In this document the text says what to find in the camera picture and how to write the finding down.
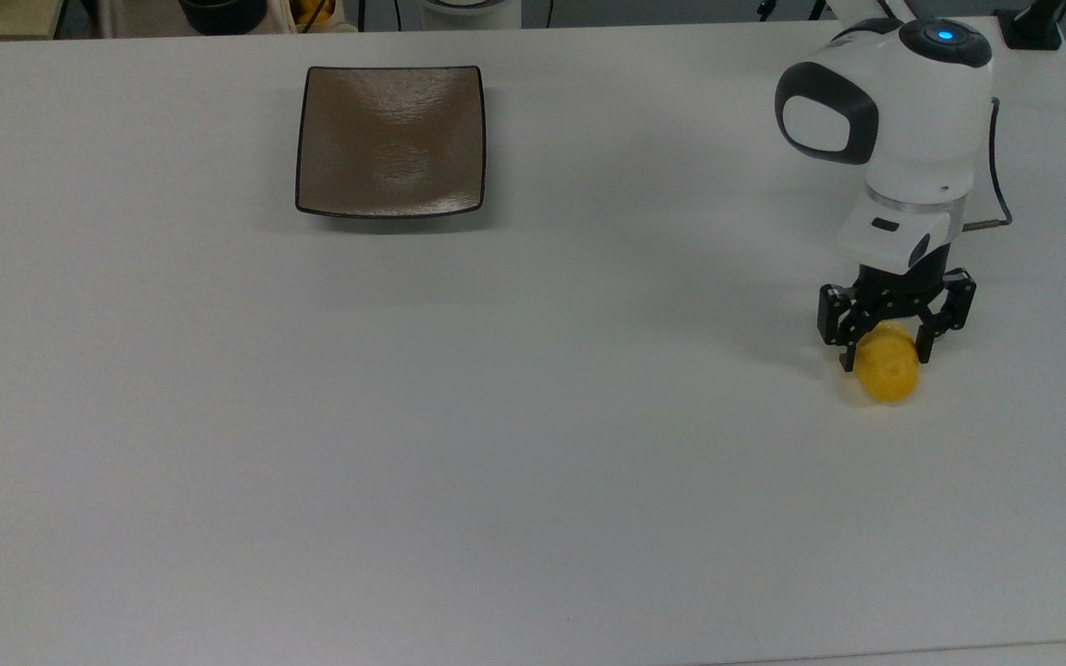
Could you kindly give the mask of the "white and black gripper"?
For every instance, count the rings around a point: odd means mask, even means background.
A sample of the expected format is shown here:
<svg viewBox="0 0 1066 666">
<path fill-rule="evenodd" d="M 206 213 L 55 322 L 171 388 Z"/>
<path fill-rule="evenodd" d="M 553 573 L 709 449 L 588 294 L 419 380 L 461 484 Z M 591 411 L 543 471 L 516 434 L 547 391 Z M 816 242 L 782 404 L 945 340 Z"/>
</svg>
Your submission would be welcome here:
<svg viewBox="0 0 1066 666">
<path fill-rule="evenodd" d="M 818 290 L 818 336 L 839 350 L 843 371 L 853 371 L 861 339 L 876 326 L 879 306 L 894 300 L 926 304 L 940 292 L 938 311 L 927 309 L 915 337 L 918 362 L 926 366 L 939 338 L 962 330 L 978 285 L 966 269 L 944 273 L 952 214 L 906 214 L 856 208 L 837 233 L 837 248 L 858 265 L 853 286 Z"/>
</svg>

